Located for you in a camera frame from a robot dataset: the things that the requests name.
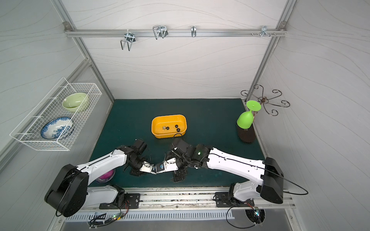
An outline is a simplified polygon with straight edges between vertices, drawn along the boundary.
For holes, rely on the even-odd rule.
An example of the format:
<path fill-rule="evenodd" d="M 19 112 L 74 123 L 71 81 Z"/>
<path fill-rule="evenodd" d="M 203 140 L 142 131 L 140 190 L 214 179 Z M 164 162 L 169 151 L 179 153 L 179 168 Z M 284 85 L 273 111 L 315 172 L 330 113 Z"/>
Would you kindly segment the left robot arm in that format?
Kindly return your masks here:
<path fill-rule="evenodd" d="M 146 143 L 136 139 L 133 145 L 122 145 L 96 160 L 74 166 L 67 164 L 57 174 L 47 191 L 44 201 L 64 217 L 76 214 L 80 209 L 97 204 L 113 203 L 122 189 L 114 186 L 89 187 L 99 177 L 128 164 L 141 171 L 147 162 L 141 157 Z"/>

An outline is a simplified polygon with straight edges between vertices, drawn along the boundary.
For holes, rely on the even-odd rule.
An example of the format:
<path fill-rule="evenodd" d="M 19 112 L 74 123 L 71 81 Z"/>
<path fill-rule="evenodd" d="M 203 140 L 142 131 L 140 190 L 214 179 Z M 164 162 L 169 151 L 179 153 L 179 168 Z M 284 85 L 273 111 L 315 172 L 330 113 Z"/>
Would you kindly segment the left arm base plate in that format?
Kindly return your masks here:
<path fill-rule="evenodd" d="M 125 193 L 120 194 L 112 203 L 102 203 L 99 205 L 99 209 L 138 209 L 140 202 L 139 193 Z"/>

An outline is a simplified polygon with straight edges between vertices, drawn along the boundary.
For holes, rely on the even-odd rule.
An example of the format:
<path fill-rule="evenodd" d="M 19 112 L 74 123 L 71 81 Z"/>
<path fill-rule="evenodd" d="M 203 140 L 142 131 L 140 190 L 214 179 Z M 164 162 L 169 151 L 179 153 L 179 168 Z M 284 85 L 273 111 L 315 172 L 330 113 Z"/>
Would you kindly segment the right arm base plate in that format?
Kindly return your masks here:
<path fill-rule="evenodd" d="M 244 202 L 232 197 L 227 192 L 216 192 L 213 196 L 217 208 L 231 208 L 231 207 L 254 207 L 253 199 L 248 199 Z"/>

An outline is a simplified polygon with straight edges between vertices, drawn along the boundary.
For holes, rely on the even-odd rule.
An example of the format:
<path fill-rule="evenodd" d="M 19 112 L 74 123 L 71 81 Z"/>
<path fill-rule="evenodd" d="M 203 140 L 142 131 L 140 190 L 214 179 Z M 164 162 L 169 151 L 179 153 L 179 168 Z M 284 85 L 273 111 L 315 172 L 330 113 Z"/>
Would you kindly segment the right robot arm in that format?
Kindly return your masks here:
<path fill-rule="evenodd" d="M 273 204 L 283 203 L 284 174 L 273 158 L 246 159 L 209 145 L 192 146 L 180 138 L 176 138 L 170 148 L 157 170 L 169 172 L 186 167 L 221 170 L 247 179 L 244 183 L 231 184 L 228 194 L 230 201 L 245 202 L 261 197 Z"/>

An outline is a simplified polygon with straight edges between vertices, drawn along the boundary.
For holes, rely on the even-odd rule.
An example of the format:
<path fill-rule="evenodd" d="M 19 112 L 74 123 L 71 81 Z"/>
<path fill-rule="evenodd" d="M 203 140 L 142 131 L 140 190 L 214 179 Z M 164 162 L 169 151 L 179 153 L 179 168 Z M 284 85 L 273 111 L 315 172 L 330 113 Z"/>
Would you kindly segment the yellow plastic storage box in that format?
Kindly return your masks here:
<path fill-rule="evenodd" d="M 175 125 L 178 125 L 180 132 L 177 132 Z M 170 127 L 169 130 L 163 130 L 162 127 Z M 188 128 L 187 120 L 184 115 L 157 116 L 152 120 L 151 132 L 157 139 L 172 138 L 176 135 L 185 135 Z"/>

